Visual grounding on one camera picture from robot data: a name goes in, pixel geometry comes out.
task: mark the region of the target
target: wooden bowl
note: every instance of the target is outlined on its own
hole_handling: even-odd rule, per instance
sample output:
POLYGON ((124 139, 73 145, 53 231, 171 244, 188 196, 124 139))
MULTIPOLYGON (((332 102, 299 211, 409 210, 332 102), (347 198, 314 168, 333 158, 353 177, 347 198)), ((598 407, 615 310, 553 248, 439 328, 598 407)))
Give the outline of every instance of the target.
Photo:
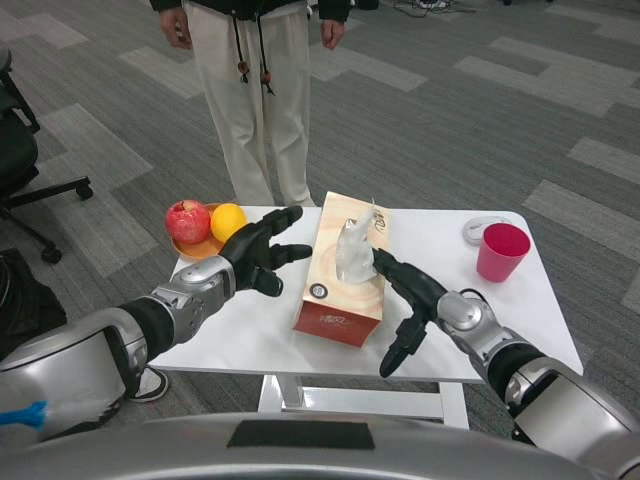
MULTIPOLYGON (((205 205, 207 210, 209 211, 209 216, 213 213, 213 211, 221 205, 220 203, 210 203, 209 205, 205 205)), ((173 243, 173 248, 182 255, 191 260, 203 260, 207 257, 212 257, 213 255, 217 255, 220 250, 222 250, 222 243, 216 240, 216 237, 213 236, 213 233, 209 231, 209 236, 204 242, 196 243, 195 245, 187 245, 186 243, 180 243, 171 239, 171 243, 173 243)))

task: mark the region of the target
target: table leg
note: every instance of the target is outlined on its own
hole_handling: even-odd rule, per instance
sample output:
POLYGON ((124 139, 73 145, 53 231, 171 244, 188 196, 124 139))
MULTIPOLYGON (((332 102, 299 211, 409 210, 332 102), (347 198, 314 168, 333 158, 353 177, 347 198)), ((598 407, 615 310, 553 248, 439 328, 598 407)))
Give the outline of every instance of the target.
POLYGON ((290 375, 276 375, 284 408, 304 407, 304 391, 302 390, 302 379, 290 375))
POLYGON ((469 429, 460 383, 440 383, 440 393, 381 392, 302 387, 300 377, 265 375, 258 411, 354 413, 442 420, 469 429))
POLYGON ((262 380, 258 412, 280 413, 282 411, 282 393, 275 375, 265 375, 262 380))
POLYGON ((258 411, 281 412, 283 408, 304 408, 304 391, 300 377, 265 375, 258 411))
POLYGON ((461 383, 439 383, 442 402, 442 423, 449 427, 469 430, 467 406, 461 383))

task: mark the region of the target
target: plastic cup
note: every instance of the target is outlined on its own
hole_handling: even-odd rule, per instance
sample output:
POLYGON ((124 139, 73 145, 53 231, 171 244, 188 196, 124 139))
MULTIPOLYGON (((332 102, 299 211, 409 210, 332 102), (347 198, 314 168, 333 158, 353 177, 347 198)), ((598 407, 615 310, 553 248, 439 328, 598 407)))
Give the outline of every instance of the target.
POLYGON ((496 223, 484 231, 476 269, 490 282, 504 282, 530 249, 531 240, 525 232, 507 223, 496 223))

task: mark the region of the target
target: wooden tissue box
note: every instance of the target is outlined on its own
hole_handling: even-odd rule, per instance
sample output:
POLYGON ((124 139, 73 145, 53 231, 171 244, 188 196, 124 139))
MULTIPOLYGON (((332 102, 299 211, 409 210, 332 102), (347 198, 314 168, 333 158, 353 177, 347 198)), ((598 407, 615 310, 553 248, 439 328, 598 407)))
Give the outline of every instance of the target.
MULTIPOLYGON (((384 277, 378 275, 358 285, 344 283, 336 275, 336 244, 347 219, 357 220, 371 204, 329 192, 324 202, 318 236, 302 307, 294 329, 362 347, 382 321, 384 277)), ((368 240, 389 250, 390 211, 375 207, 368 240)))

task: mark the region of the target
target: drawstring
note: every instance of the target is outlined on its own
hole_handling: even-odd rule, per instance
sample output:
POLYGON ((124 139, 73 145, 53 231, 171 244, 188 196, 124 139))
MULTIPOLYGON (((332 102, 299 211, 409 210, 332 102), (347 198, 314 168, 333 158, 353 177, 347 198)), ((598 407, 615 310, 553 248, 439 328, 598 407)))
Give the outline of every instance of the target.
POLYGON ((260 12, 256 15, 256 22, 258 24, 258 36, 260 37, 260 54, 262 55, 262 62, 260 66, 262 67, 262 73, 260 73, 260 83, 267 87, 267 93, 275 96, 275 92, 271 88, 271 73, 267 68, 267 58, 264 54, 264 41, 262 40, 262 25, 260 23, 260 12))
POLYGON ((233 18, 233 30, 236 33, 236 48, 238 49, 238 57, 240 61, 238 62, 238 70, 242 74, 241 81, 242 83, 249 83, 249 78, 247 74, 249 73, 249 64, 244 61, 242 58, 242 48, 240 47, 240 34, 238 33, 238 22, 236 20, 236 12, 235 10, 231 12, 231 17, 233 18))

